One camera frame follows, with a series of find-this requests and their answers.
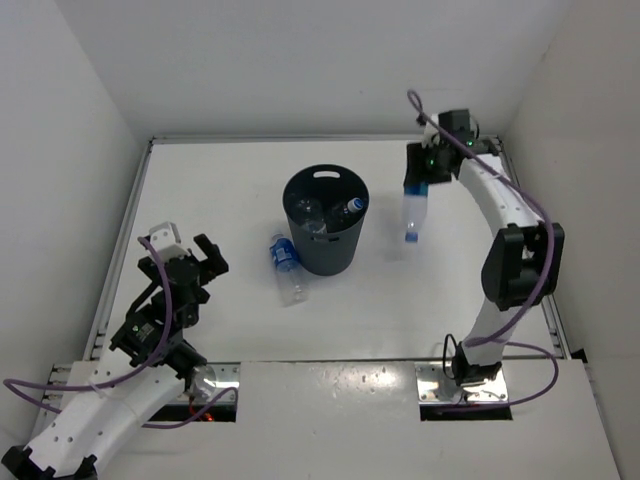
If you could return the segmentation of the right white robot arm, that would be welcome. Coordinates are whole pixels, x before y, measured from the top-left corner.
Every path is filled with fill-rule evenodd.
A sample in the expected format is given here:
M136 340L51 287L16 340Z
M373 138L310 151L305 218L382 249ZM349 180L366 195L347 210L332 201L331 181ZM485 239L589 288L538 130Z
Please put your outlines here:
M481 269L482 307L469 334L445 362L457 385L477 384L496 377L519 321L554 292L565 233L509 179L499 153L480 139L468 110L446 111L433 119L419 116L417 122L436 131L406 147L406 242L419 239L430 187L452 181L471 194L493 235Z

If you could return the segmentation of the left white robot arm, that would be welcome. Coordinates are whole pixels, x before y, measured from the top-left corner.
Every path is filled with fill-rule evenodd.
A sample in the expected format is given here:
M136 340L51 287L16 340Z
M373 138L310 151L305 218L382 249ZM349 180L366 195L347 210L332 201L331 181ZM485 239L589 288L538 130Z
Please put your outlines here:
M222 387L205 357L184 338L210 298L206 285L229 270L204 234L183 246L171 226L140 238L148 254L138 262L149 279L126 311L108 349L81 385L62 385L73 397L39 435L10 447L2 465L16 479L96 479L140 429L180 428L207 415L222 399L238 401L235 385Z

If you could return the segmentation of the blue label bottle blue cap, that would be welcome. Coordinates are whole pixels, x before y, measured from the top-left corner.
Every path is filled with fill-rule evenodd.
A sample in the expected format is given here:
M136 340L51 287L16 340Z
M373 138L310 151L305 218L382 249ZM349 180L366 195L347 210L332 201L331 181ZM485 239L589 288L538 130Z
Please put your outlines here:
M428 213L429 186L421 182L404 188L403 213L404 240L417 243Z

